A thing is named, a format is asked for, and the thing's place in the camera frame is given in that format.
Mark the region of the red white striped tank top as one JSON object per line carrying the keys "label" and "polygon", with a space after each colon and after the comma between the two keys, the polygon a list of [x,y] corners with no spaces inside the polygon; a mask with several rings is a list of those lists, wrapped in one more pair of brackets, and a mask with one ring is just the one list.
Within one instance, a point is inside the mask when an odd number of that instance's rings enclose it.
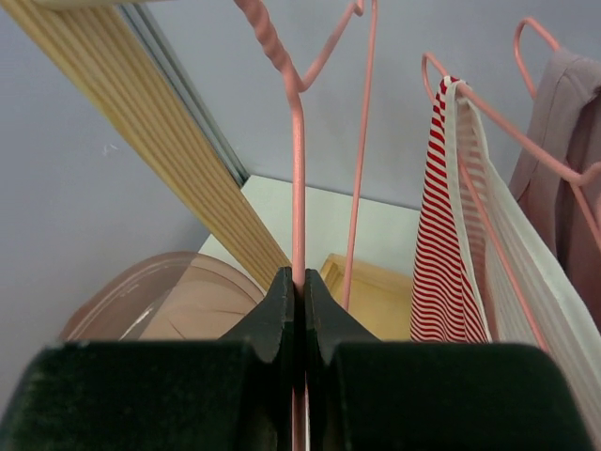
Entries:
{"label": "red white striped tank top", "polygon": [[443,78],[426,150],[410,335],[545,343],[582,411],[600,420],[600,335],[488,154],[479,112]]}

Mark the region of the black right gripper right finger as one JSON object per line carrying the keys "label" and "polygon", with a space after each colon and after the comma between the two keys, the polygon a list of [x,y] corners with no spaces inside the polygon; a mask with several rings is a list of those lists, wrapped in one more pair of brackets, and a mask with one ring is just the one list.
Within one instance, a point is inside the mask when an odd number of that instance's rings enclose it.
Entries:
{"label": "black right gripper right finger", "polygon": [[589,450],[549,356],[517,344],[381,341],[305,275],[314,450]]}

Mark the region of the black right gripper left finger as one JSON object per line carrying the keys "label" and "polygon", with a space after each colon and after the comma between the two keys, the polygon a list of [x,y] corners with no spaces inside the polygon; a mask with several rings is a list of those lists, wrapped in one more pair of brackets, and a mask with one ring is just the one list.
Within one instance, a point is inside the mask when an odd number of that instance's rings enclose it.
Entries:
{"label": "black right gripper left finger", "polygon": [[294,288],[208,341],[71,342],[43,349],[1,420],[5,450],[288,450]]}

